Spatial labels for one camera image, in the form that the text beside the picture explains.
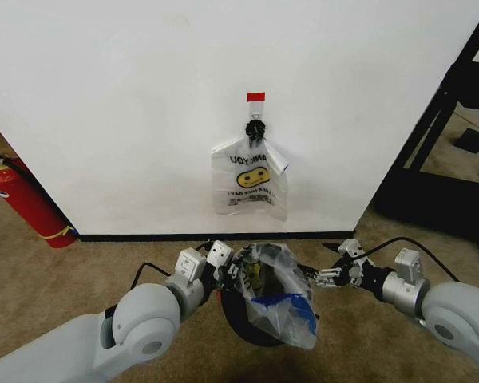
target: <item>clear plastic bag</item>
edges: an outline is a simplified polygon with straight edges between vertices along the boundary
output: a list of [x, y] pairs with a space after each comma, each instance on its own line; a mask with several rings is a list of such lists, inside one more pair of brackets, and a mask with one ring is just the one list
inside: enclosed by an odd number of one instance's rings
[[253, 243], [235, 259], [240, 260], [236, 289], [245, 298], [249, 322], [288, 345], [313, 349], [316, 318], [311, 284], [289, 248]]
[[213, 207], [218, 214], [266, 212], [287, 218], [288, 162], [266, 140], [248, 137], [212, 151]]

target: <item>red fire extinguisher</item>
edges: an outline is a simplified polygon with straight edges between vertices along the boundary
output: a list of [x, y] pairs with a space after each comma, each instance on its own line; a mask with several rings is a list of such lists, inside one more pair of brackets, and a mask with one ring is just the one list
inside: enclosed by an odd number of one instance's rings
[[[19, 158], [8, 159], [23, 173], [30, 171]], [[16, 170], [0, 163], [0, 196], [30, 224], [51, 247], [65, 247], [76, 236], [73, 228], [48, 203], [38, 189]]]

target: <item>beige carpet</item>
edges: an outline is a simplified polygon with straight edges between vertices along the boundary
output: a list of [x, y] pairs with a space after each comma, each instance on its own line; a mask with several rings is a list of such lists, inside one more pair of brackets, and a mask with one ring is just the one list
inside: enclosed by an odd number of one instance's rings
[[[440, 156], [449, 164], [456, 151], [449, 146]], [[441, 165], [437, 161], [426, 166]], [[479, 165], [462, 166], [467, 171]], [[463, 282], [479, 286], [479, 251], [474, 243], [385, 219], [371, 210], [358, 225], [357, 238], [366, 249], [398, 235], [421, 241]], [[244, 243], [231, 245], [239, 248]], [[329, 267], [336, 260], [336, 254], [318, 240], [287, 244], [303, 263], [314, 267]], [[142, 262], [171, 270], [179, 251], [195, 245], [75, 243], [57, 251], [39, 240], [0, 199], [0, 357], [75, 316], [98, 313], [117, 302]], [[392, 266], [402, 247], [396, 243], [373, 260]], [[448, 280], [427, 258], [423, 262], [433, 284]], [[141, 281], [161, 282], [162, 277], [147, 270]], [[476, 363], [366, 291], [349, 286], [315, 289], [314, 308], [321, 315], [315, 349], [263, 349], [243, 342], [229, 329], [212, 297], [181, 326], [162, 358], [134, 367], [114, 382], [479, 382]]]

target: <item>black cable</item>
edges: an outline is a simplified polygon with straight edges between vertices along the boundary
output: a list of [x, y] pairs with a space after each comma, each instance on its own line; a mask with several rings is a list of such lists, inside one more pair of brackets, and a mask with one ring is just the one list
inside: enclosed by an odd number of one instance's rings
[[204, 248], [207, 251], [210, 251], [212, 246], [213, 246], [213, 241], [206, 241], [204, 243], [201, 243], [199, 246], [197, 246], [195, 250], [199, 251], [200, 249]]
[[161, 267], [158, 267], [156, 265], [153, 265], [152, 263], [150, 262], [144, 262], [141, 264], [141, 266], [138, 268], [137, 270], [137, 274], [135, 275], [135, 279], [133, 280], [133, 283], [131, 284], [131, 287], [129, 287], [130, 290], [133, 290], [135, 288], [135, 286], [137, 285], [138, 283], [138, 280], [140, 279], [141, 277], [141, 274], [142, 274], [142, 270], [144, 269], [144, 267], [146, 266], [149, 266], [151, 268], [153, 268], [154, 270], [158, 271], [159, 273], [163, 274], [165, 277], [170, 277], [170, 274], [163, 270]]
[[389, 239], [388, 241], [382, 243], [381, 245], [377, 245], [375, 248], [369, 250], [369, 251], [366, 251], [364, 254], [362, 255], [358, 255], [356, 257], [353, 257], [351, 258], [351, 260], [355, 260], [355, 259], [360, 259], [360, 258], [365, 258], [373, 253], [375, 253], [376, 251], [378, 250], [381, 250], [383, 247], [386, 247], [388, 245], [390, 245], [391, 243], [394, 243], [394, 242], [397, 242], [397, 241], [407, 241], [407, 242], [410, 242], [412, 244], [414, 244], [415, 246], [419, 247], [422, 251], [424, 251], [439, 267], [442, 268], [442, 270], [447, 273], [447, 275], [449, 277], [451, 277], [451, 279], [455, 282], [460, 282], [460, 280], [457, 278], [456, 275], [453, 274], [453, 272], [451, 270], [449, 270], [447, 268], [446, 265], [444, 265], [440, 259], [438, 259], [438, 257], [433, 254], [430, 250], [428, 250], [424, 245], [422, 245], [421, 243], [417, 242], [415, 239], [411, 239], [411, 238], [407, 238], [407, 237], [396, 237], [396, 238], [392, 238], [392, 239]]

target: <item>yellow smiley face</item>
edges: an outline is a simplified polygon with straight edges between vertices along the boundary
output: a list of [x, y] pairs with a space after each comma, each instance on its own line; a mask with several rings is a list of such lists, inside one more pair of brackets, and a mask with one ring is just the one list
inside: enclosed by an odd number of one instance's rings
[[270, 180], [270, 173], [266, 168], [258, 167], [249, 172], [241, 173], [238, 178], [238, 185], [242, 188], [253, 188]]

